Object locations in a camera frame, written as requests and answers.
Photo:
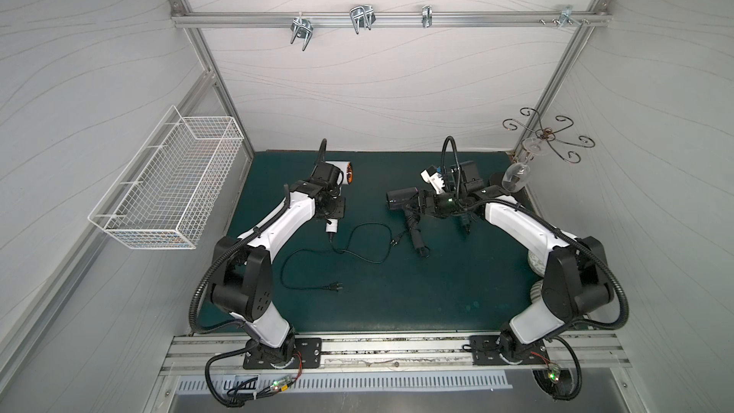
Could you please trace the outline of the grey hair dryer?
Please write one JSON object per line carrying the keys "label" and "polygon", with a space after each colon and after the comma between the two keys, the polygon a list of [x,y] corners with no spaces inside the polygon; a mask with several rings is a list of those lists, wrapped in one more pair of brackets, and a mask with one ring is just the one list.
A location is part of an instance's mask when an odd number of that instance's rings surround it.
{"label": "grey hair dryer", "polygon": [[390,190],[386,193],[386,201],[390,210],[403,213],[406,231],[416,253],[421,258],[428,258],[430,248],[426,246],[420,230],[422,217],[420,191],[416,187]]}

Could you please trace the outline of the white hair dryer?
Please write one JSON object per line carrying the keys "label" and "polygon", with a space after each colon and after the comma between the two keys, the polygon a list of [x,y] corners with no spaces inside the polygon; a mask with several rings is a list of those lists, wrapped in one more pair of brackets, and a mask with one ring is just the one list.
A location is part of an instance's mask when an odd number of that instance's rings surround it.
{"label": "white hair dryer", "polygon": [[341,189],[345,185],[351,185],[354,181],[354,170],[351,162],[348,161],[329,161],[329,164],[339,169],[338,198],[336,198],[336,209],[330,213],[327,219],[325,231],[329,241],[332,242],[338,233],[338,222],[344,216],[345,199],[341,196]]}

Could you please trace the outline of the green hair dryer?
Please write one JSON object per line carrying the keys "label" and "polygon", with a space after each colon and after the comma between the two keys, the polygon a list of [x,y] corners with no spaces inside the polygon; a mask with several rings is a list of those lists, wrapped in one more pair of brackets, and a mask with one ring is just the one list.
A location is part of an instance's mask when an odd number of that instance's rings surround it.
{"label": "green hair dryer", "polygon": [[469,213],[462,213],[459,215],[459,222],[462,231],[465,235],[470,235],[471,233],[471,226],[472,226],[472,218]]}

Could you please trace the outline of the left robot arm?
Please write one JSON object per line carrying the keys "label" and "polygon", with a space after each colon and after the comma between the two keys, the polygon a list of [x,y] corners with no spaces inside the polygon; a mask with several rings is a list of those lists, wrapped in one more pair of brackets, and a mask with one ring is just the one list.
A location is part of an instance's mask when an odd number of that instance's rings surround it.
{"label": "left robot arm", "polygon": [[251,353],[275,367],[291,363],[298,369],[303,367],[296,331],[273,303],[273,260],[307,222],[317,218],[335,226],[344,216],[341,188],[348,181],[347,172],[326,160],[326,149],[327,141],[322,140],[310,176],[285,185],[282,202],[264,220],[236,238],[225,236],[218,241],[212,262],[191,298],[187,318],[194,334],[236,326],[250,337],[244,348],[215,355],[205,364],[206,386],[224,407],[241,408],[269,398],[291,387],[297,378],[288,376],[254,393],[245,391],[245,382],[222,392],[211,376],[216,361]]}

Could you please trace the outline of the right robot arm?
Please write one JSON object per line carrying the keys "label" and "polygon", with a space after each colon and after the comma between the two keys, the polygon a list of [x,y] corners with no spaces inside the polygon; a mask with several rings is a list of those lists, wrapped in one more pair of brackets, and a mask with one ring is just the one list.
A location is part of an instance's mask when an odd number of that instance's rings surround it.
{"label": "right robot arm", "polygon": [[630,317],[629,300],[609,268],[603,245],[578,238],[528,210],[498,185],[487,185],[473,162],[456,160],[422,172],[430,189],[418,194],[419,210],[435,218],[456,218],[464,231],[474,220],[502,229],[544,268],[539,298],[505,324],[492,348],[517,364],[543,340],[575,327],[619,330]]}

